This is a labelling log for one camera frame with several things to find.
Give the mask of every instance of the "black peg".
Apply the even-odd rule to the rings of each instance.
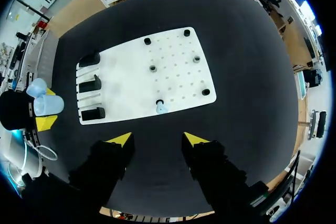
[[[190,35],[190,30],[184,30],[184,36],[185,37],[188,37]]]
[[[150,45],[152,43],[150,38],[146,38],[144,41],[146,45]]]
[[[209,89],[204,89],[202,91],[202,95],[209,95],[210,94],[210,90]]]

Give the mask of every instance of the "light blue plastic cup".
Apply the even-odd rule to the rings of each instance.
[[[64,109],[64,101],[58,95],[43,94],[34,100],[36,116],[55,115]]]
[[[31,97],[37,98],[40,95],[47,93],[47,83],[41,79],[36,78],[27,88],[27,94]]]

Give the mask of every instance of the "light blue object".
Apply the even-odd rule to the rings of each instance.
[[[31,97],[37,98],[40,95],[47,93],[47,83],[41,79],[36,78],[27,88],[27,94]]]
[[[304,81],[303,71],[298,72],[300,92],[302,99],[306,96],[306,83]]]
[[[64,109],[64,101],[58,95],[43,94],[34,99],[36,116],[55,115]]]
[[[163,105],[161,101],[157,102],[156,112],[158,114],[164,114],[168,112],[168,109]]]

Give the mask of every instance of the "desk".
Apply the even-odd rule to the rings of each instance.
[[[135,13],[141,22],[134,22]],[[82,56],[186,26],[196,30],[203,47],[216,102],[137,120],[79,123],[75,71]],[[229,159],[247,172],[249,185],[276,177],[295,144],[298,104],[291,64],[271,19],[251,0],[127,0],[103,10],[60,38],[51,88],[65,108],[51,130],[38,136],[59,157],[45,165],[65,181],[94,142],[133,132],[135,155],[106,205],[115,210],[154,217],[212,210],[184,162],[184,131],[221,142]]]

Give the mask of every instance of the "black block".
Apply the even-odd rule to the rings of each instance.
[[[97,107],[94,110],[85,110],[82,111],[82,120],[90,121],[95,119],[103,119],[105,118],[105,110],[103,108]]]
[[[101,89],[101,81],[98,76],[94,75],[94,81],[82,82],[79,84],[79,93],[89,92]]]
[[[86,55],[83,58],[80,59],[79,61],[79,67],[87,67],[87,66],[92,66],[96,65],[100,62],[100,54],[98,52],[94,52],[90,55]]]

